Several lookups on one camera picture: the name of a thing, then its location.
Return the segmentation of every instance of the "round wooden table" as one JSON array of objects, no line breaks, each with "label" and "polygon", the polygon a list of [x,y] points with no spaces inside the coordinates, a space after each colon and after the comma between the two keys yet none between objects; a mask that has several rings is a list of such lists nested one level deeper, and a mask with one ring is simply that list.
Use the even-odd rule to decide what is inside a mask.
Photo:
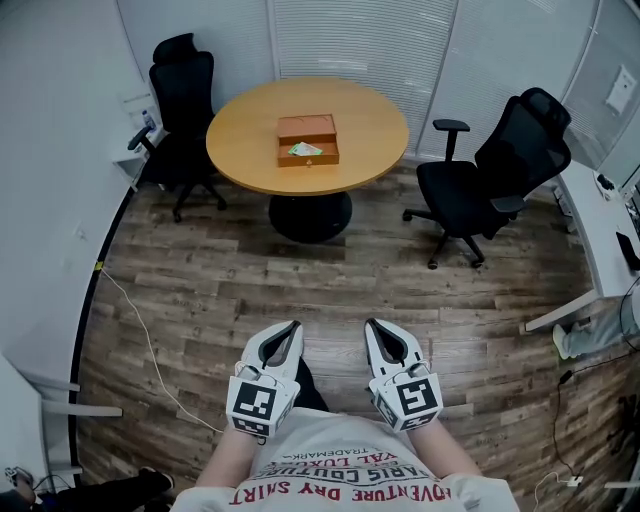
[{"label": "round wooden table", "polygon": [[[333,115],[340,163],[278,167],[278,119],[314,114]],[[390,170],[408,141],[405,118],[391,101],[333,77],[290,78],[256,87],[225,105],[207,131],[207,151],[220,173],[272,194],[274,228],[305,243],[340,233],[351,219],[346,191]]]}]

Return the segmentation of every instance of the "black office chair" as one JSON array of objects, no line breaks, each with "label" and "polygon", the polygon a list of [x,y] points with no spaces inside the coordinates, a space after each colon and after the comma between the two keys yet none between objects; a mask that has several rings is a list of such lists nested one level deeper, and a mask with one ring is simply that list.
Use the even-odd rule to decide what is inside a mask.
[{"label": "black office chair", "polygon": [[438,222],[444,234],[429,260],[436,258],[449,237],[462,238],[477,256],[484,255],[473,240],[482,234],[491,240],[500,228],[525,206],[533,189],[562,172],[571,162],[571,152],[562,140],[571,116],[553,96],[540,88],[513,96],[507,102],[495,130],[475,154],[476,165],[453,161],[458,132],[468,132],[462,121],[437,119],[436,130],[449,133],[444,162],[418,166],[420,190],[431,211],[405,210],[402,218],[414,216]]},{"label": "black office chair", "polygon": [[224,210],[227,203],[211,182],[211,173],[216,169],[207,154],[205,141],[214,117],[211,108],[213,56],[196,50],[193,34],[183,34],[160,43],[153,60],[149,77],[168,135],[154,147],[146,137],[149,128],[145,127],[129,142],[129,150],[142,144],[149,151],[140,180],[170,189],[184,185],[173,209],[176,222],[182,220],[180,208],[198,184],[218,199],[218,210]]}]

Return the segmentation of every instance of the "chair backrest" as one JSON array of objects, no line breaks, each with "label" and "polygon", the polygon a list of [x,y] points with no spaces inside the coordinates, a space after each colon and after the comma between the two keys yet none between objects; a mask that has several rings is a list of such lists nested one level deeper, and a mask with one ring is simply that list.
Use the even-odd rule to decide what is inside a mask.
[{"label": "chair backrest", "polygon": [[524,197],[566,169],[571,152],[562,133],[570,120],[564,107],[542,89],[511,97],[495,130],[475,154],[486,180],[485,193],[491,198]]},{"label": "chair backrest", "polygon": [[151,67],[149,77],[165,130],[192,137],[203,134],[213,119],[213,55],[195,51],[191,44],[192,52],[186,44],[188,41],[185,41],[188,38],[184,38],[178,44],[166,46],[157,56],[158,49],[172,39],[163,41],[156,48],[154,59],[158,57],[160,62]]}]

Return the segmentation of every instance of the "white t-shirt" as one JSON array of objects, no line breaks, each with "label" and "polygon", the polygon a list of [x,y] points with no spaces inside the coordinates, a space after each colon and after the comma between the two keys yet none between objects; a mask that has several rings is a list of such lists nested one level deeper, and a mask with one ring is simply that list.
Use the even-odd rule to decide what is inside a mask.
[{"label": "white t-shirt", "polygon": [[440,480],[410,446],[384,424],[295,408],[260,448],[248,480],[237,489],[184,491],[172,512],[518,510],[504,480]]}]

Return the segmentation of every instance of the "chair armrest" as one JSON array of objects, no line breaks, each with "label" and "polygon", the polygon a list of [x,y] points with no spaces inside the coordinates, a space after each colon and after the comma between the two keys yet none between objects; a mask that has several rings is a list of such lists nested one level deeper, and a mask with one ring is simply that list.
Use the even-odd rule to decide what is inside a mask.
[{"label": "chair armrest", "polygon": [[138,133],[135,134],[135,136],[133,137],[133,139],[131,139],[129,141],[129,145],[127,146],[127,149],[129,151],[133,151],[134,149],[136,149],[138,147],[138,144],[142,143],[144,144],[144,141],[147,141],[147,143],[153,147],[153,144],[151,144],[151,142],[149,142],[149,140],[147,139],[147,133],[149,133],[151,131],[151,128],[149,126],[145,126],[142,130],[140,130]]},{"label": "chair armrest", "polygon": [[455,119],[435,119],[433,121],[433,127],[438,131],[457,131],[468,132],[471,130],[469,125],[463,121],[456,121]]},{"label": "chair armrest", "polygon": [[525,205],[524,199],[520,196],[496,197],[490,201],[498,213],[518,213]]}]

